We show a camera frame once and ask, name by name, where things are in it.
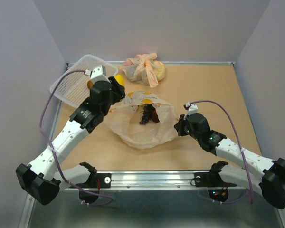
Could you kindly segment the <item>yellow corn cob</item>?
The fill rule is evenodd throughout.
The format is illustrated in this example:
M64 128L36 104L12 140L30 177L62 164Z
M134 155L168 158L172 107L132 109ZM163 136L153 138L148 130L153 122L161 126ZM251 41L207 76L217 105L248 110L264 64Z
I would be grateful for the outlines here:
M117 74L114 76L114 78L120 86L124 86L124 79L122 75Z

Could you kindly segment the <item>brown kiwi fruit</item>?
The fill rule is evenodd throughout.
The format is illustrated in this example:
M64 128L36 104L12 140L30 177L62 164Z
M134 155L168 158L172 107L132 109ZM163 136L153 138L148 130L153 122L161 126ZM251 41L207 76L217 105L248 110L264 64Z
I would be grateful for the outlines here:
M93 82L91 81L91 80L89 80L88 82L87 82L87 88L90 90L92 87L93 87Z

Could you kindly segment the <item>translucent plastic bag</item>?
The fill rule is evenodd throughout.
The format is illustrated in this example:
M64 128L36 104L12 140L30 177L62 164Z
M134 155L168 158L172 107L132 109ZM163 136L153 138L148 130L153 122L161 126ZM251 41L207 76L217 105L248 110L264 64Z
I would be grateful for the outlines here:
M150 120L140 125L143 106L152 104L159 123ZM111 106L104 123L124 143L136 149L149 149L172 141L177 137L174 125L177 122L174 106L151 92L130 92L119 103Z

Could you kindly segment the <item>dark grape bunch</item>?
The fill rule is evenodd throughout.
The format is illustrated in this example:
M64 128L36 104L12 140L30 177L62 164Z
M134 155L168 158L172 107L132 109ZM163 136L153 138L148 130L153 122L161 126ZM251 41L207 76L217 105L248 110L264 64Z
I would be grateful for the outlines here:
M142 118L140 125L146 125L152 119L152 113L155 111L155 108L152 104L145 104L143 106Z

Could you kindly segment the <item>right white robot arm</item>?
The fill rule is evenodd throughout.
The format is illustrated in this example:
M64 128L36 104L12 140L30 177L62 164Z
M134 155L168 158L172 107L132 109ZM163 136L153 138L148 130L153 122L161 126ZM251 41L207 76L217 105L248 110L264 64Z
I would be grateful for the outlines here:
M154 93L128 93L111 109L114 131L127 145L150 149L177 137L189 136L200 148L220 158L206 173L197 174L197 187L222 186L213 199L222 202L229 184L244 187L249 196L261 195L271 206L285 208L285 160L273 160L244 148L226 135L212 130L197 102L188 102L185 113L176 116L174 107Z

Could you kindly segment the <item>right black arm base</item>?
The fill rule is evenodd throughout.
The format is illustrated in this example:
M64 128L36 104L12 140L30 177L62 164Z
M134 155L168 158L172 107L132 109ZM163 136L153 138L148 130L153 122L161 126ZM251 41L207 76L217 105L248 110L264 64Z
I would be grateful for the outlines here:
M190 184L198 188L202 187L223 187L227 184L220 177L219 173L228 165L225 161L218 161L211 166L211 169L208 171L198 171L193 174L193 179L191 179Z

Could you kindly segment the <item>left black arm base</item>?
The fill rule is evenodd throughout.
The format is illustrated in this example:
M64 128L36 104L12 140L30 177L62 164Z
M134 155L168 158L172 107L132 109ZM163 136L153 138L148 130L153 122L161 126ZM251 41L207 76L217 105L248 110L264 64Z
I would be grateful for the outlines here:
M87 162L81 162L72 168L69 178L71 183L81 188L108 189L112 183L111 173L99 172L94 166Z

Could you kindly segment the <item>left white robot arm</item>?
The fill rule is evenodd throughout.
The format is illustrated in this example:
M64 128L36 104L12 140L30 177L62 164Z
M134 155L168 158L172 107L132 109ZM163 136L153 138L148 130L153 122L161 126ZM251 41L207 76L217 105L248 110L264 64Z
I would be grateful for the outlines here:
M16 176L21 188L41 205L51 203L58 193L73 187L100 187L95 167L81 162L62 171L60 163L84 140L108 114L112 105L125 98L124 80L120 75L94 82L90 95L71 114L63 130L49 146L29 164L20 164Z

